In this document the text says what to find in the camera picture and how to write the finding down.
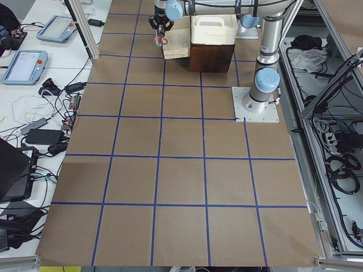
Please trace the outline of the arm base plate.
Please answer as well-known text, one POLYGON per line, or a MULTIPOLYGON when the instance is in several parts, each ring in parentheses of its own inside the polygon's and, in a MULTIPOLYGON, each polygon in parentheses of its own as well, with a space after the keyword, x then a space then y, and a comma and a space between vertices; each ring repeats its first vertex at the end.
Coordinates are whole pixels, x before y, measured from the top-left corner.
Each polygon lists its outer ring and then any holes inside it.
POLYGON ((236 122, 278 123, 279 117, 272 93, 269 100, 257 102, 250 97, 250 87, 232 87, 236 122))

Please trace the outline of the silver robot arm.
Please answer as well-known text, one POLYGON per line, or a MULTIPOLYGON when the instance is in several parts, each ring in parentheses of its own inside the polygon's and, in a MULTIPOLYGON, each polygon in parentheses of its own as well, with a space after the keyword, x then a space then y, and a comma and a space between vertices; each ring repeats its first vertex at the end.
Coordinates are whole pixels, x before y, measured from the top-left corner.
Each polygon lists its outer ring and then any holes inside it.
POLYGON ((157 45, 167 43, 165 33, 185 16, 236 15, 240 39, 250 39, 256 27, 261 26, 254 83, 242 99, 244 110, 261 114, 272 103, 270 98, 278 88, 278 49, 301 5, 302 1, 154 1, 149 24, 156 33, 157 45))

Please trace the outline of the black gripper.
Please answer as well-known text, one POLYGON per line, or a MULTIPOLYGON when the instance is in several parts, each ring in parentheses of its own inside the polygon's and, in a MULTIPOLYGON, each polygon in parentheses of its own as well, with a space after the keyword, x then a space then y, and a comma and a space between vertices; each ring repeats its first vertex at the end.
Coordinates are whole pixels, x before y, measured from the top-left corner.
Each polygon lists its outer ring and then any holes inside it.
POLYGON ((174 22, 171 21, 167 16, 150 16, 149 24, 153 30, 155 30, 155 39, 159 40, 161 43, 166 43, 165 31, 169 31, 173 26, 174 22))

